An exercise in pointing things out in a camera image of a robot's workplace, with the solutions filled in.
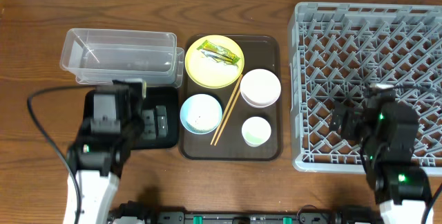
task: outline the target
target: white lattice crate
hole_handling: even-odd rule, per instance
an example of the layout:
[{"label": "white lattice crate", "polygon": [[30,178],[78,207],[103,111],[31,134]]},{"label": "white lattice crate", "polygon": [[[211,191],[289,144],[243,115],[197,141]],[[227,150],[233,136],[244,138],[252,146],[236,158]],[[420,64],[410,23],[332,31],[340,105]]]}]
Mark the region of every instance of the white lattice crate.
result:
[{"label": "white lattice crate", "polygon": [[[442,6],[299,3],[288,27],[292,163],[299,171],[364,173],[359,145],[329,132],[334,102],[363,107],[365,85],[441,91]],[[396,98],[420,115],[412,160],[442,175],[442,99],[416,89]]]}]

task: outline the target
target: transparent box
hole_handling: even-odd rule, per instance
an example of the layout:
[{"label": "transparent box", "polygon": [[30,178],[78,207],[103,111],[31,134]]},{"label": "transparent box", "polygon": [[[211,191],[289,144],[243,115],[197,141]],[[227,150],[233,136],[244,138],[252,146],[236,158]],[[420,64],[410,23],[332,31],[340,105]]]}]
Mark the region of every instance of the transparent box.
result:
[{"label": "transparent box", "polygon": [[60,67],[80,84],[142,79],[148,86],[179,87],[184,50],[169,32],[74,28],[66,35]]}]

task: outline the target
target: wooden table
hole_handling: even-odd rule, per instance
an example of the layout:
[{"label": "wooden table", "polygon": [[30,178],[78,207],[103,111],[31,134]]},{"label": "wooden table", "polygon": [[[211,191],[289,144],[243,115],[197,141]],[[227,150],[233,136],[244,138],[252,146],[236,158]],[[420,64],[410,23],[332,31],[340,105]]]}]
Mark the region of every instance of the wooden table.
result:
[{"label": "wooden table", "polygon": [[[259,34],[278,40],[281,54],[284,150],[273,162],[204,162],[177,147],[135,151],[125,165],[113,207],[128,200],[189,211],[297,212],[375,207],[362,175],[297,172],[291,166],[287,23],[301,1],[442,5],[442,0],[8,0],[0,22],[0,223],[61,223],[67,172],[35,128],[27,96],[75,84],[59,67],[71,28],[174,32],[179,46],[198,33]],[[86,91],[35,100],[43,125],[62,151],[78,130]],[[442,182],[431,178],[432,191]],[[442,223],[442,200],[435,223]]]}]

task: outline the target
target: black tray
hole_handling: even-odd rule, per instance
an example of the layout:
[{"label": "black tray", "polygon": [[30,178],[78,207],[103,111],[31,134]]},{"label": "black tray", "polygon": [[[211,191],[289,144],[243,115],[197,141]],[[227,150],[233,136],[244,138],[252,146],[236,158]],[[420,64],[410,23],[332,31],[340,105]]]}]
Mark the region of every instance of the black tray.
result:
[{"label": "black tray", "polygon": [[[191,37],[187,41],[186,50],[194,41],[204,36],[206,35]],[[257,35],[226,35],[226,37],[234,40],[244,53],[243,75],[253,69],[263,68],[274,72],[281,80],[278,42],[273,37]],[[184,71],[181,104],[192,95],[206,93],[212,95],[220,102],[224,112],[235,85],[236,82],[219,89],[204,88],[193,82],[187,75],[187,72]],[[215,131],[198,135],[187,131],[180,125],[180,151],[183,156],[196,160],[273,160],[282,151],[281,115],[281,96],[275,104],[263,109],[249,106],[239,96],[216,147],[210,145]],[[266,119],[271,126],[270,139],[259,147],[247,145],[241,134],[242,124],[253,116]]]}]

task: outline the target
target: plastic bin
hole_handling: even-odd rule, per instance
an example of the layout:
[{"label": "plastic bin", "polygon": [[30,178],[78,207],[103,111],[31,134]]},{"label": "plastic bin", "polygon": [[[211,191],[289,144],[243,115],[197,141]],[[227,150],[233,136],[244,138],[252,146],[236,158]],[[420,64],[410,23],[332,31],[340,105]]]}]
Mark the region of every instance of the plastic bin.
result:
[{"label": "plastic bin", "polygon": [[60,66],[80,84],[143,79],[149,86],[179,87],[183,61],[173,33],[74,28],[66,35]]},{"label": "plastic bin", "polygon": [[[442,6],[299,3],[288,41],[299,171],[364,173],[359,145],[328,129],[335,101],[363,107],[372,82],[442,90]],[[404,88],[396,99],[420,117],[412,161],[442,176],[442,98]]]}]

